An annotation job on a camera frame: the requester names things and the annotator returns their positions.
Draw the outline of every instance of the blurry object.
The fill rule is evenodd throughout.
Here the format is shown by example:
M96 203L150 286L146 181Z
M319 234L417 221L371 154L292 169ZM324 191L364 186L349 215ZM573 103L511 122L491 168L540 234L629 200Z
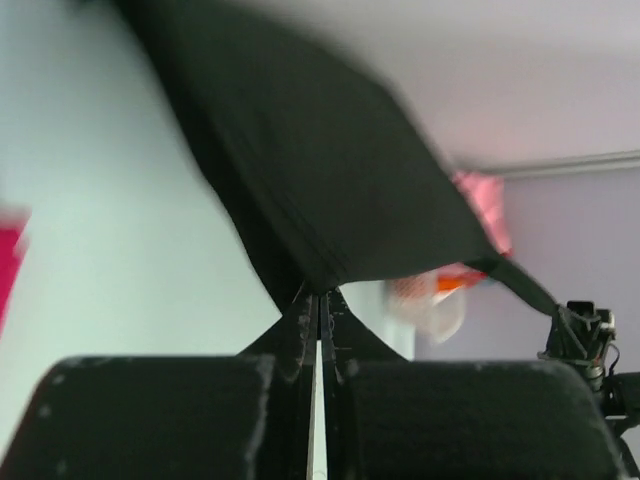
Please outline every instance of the blurry object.
M589 301L568 302L551 318L547 345L538 358L564 363L582 377L616 439L627 474L640 478L638 464L622 438L640 424L640 372L615 373L620 361L616 335L611 310L596 308ZM615 353L611 362L610 350Z
M511 237L503 210L503 180L478 173L459 172L453 178L482 226L502 255L511 254ZM433 343L451 338L466 314L465 289L486 275L462 264L453 264L388 282L387 304L392 317L410 323Z
M24 244L20 241L28 215L0 212L0 335L4 326L9 295L18 275Z
M496 251L369 66L247 6L112 3L282 311L303 282L323 294L463 262L553 314L555 299Z

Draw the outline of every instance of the white ceiling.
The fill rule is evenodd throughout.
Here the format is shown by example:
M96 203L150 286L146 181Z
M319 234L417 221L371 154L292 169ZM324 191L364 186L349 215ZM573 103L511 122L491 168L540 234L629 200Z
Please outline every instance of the white ceiling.
M477 166L640 149L636 0L246 1L369 61Z

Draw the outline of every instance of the pink object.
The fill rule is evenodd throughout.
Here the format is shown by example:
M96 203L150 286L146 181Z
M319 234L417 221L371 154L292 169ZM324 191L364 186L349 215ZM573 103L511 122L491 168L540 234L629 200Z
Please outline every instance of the pink object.
M480 173L460 172L453 177L453 181L480 219L496 250L503 255L511 255L511 236L504 218L502 200L504 181L502 178ZM476 281L482 278L481 274L473 272L461 264L441 268L438 270L438 274L440 277L449 278L475 278Z
M5 323L9 295L24 257L20 238L26 221L26 215L0 216L0 334Z

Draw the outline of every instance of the lavender wall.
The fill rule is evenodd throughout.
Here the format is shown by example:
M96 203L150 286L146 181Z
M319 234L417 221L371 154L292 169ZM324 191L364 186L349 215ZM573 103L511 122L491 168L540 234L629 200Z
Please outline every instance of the lavender wall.
M619 371L640 370L640 170L510 181L505 196L517 260L559 301L611 308ZM497 285L469 293L462 329L437 348L418 339L418 357L521 359L544 347L545 317ZM638 430L627 438L640 456Z

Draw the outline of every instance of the black foam pad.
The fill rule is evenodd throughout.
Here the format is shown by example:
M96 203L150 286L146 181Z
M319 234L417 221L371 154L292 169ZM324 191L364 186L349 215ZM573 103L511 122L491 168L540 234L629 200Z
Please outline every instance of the black foam pad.
M348 390L362 478L620 478L593 395L560 363L363 362Z
M272 357L85 358L40 382L3 480L259 477Z

